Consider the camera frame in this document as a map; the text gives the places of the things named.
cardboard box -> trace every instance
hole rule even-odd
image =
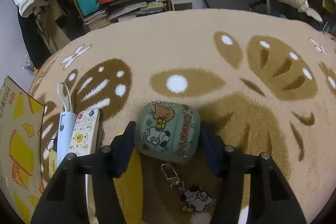
[[[25,223],[43,193],[40,137],[43,105],[9,76],[0,90],[0,189]]]

beige fluffy rug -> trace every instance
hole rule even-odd
[[[41,141],[47,183],[49,140],[65,81],[79,113],[101,109],[104,144],[136,121],[154,100],[199,111],[226,144],[244,153],[267,151],[289,181],[308,222],[336,186],[336,44],[309,25],[235,10],[189,10],[132,19],[90,32],[45,63],[30,94],[46,104]],[[182,212],[159,160],[142,156],[143,215],[148,224],[209,223]],[[221,180],[200,151],[176,166],[186,185],[218,198]],[[248,180],[240,223],[248,210]]]

remote control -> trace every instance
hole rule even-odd
[[[68,153],[85,156],[95,152],[99,124],[99,109],[91,108],[78,114],[73,129]],[[95,201],[93,199],[92,177],[85,175],[86,202],[90,223],[95,218]]]

plastic bag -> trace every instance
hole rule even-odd
[[[33,73],[37,73],[38,70],[35,69],[35,66],[34,64],[32,63],[32,61],[30,60],[30,57],[28,54],[26,54],[26,58],[24,58],[23,62],[22,62],[22,65],[21,65],[21,68],[27,70],[27,71],[30,71],[30,72],[33,72]]]

cartoon bear sticker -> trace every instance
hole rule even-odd
[[[170,121],[175,112],[171,107],[155,106],[154,110],[147,110],[149,114],[153,114],[153,118],[156,119],[156,129],[161,131],[165,128],[166,122]]]
[[[160,145],[162,147],[166,146],[170,137],[169,131],[159,131],[155,127],[149,129],[149,135],[147,136],[147,141],[153,145]]]

